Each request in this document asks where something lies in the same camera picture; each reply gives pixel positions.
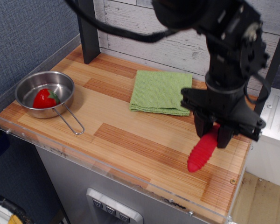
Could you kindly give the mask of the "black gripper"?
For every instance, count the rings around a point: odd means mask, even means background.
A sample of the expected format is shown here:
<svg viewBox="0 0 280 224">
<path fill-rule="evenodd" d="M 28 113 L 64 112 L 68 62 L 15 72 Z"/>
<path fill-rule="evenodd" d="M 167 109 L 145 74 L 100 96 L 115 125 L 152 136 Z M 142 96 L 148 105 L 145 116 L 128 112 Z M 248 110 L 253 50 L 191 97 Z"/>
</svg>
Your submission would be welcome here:
<svg viewBox="0 0 280 224">
<path fill-rule="evenodd" d="M 226 90 L 207 84 L 207 89 L 183 88 L 181 106 L 194 114 L 198 137 L 203 137 L 214 123 L 220 125 L 217 147 L 226 148 L 235 135 L 258 141 L 265 121 L 246 103 L 244 87 Z"/>
</svg>

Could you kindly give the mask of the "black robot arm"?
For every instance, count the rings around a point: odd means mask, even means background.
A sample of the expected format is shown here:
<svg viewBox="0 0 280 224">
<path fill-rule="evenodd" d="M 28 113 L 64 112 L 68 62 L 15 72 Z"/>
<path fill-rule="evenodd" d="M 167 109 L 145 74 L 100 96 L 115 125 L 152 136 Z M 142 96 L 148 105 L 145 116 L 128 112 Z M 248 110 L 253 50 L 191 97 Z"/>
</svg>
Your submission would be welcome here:
<svg viewBox="0 0 280 224">
<path fill-rule="evenodd" d="M 183 88 L 183 107 L 194 114 L 196 133 L 204 136 L 218 123 L 217 147 L 234 135 L 258 140 L 265 121 L 250 109 L 251 77 L 270 90 L 259 75 L 269 58 L 262 40 L 260 14 L 244 0 L 154 0 L 157 19 L 171 31 L 194 29 L 206 38 L 210 66 L 205 90 Z"/>
</svg>

